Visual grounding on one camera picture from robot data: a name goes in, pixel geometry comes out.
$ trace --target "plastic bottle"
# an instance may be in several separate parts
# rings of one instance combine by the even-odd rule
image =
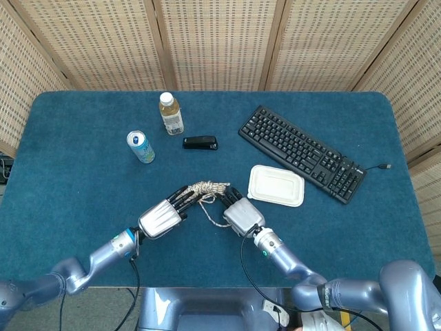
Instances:
[[[181,107],[172,93],[164,92],[159,97],[159,111],[168,134],[174,136],[184,132],[184,123],[181,116]]]

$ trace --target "bottle cap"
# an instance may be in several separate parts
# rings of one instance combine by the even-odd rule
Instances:
[[[172,93],[170,92],[164,92],[159,97],[159,100],[163,104],[163,106],[171,106],[173,104],[174,98],[172,96]]]

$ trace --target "soda can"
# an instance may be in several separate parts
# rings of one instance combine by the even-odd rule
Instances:
[[[142,163],[150,163],[154,160],[152,145],[141,131],[131,131],[127,135],[127,144]]]

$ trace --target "blue table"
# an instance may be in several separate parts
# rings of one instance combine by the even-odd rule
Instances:
[[[310,183],[289,208],[253,201],[267,225],[310,268],[328,279],[377,279],[394,259],[434,266],[387,99],[375,92],[176,92],[185,132],[169,136],[160,92],[47,92],[35,100],[1,205],[0,277],[33,279],[58,261],[88,255],[177,188],[201,180],[231,182],[246,194],[256,164],[280,167],[237,134],[259,104],[280,113],[372,169],[349,205]],[[142,164],[125,138],[142,130],[156,159]],[[212,134],[217,151],[184,150],[183,137]],[[221,221],[220,203],[208,206]],[[181,226],[145,241],[138,259],[144,286],[249,286],[240,239],[214,227],[195,206]],[[292,285],[251,242],[245,260],[257,284]],[[128,263],[94,285],[133,285]]]

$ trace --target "wicker panel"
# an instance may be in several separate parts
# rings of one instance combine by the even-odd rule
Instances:
[[[407,0],[294,0],[270,90],[346,90]]]
[[[411,169],[427,235],[434,254],[441,254],[441,152]]]
[[[432,0],[357,87],[392,102],[406,154],[441,132],[441,1]]]
[[[20,0],[81,89],[162,90],[143,0]]]
[[[0,3],[0,150],[11,157],[35,97],[67,86]]]
[[[257,90],[276,0],[161,1],[181,90]]]

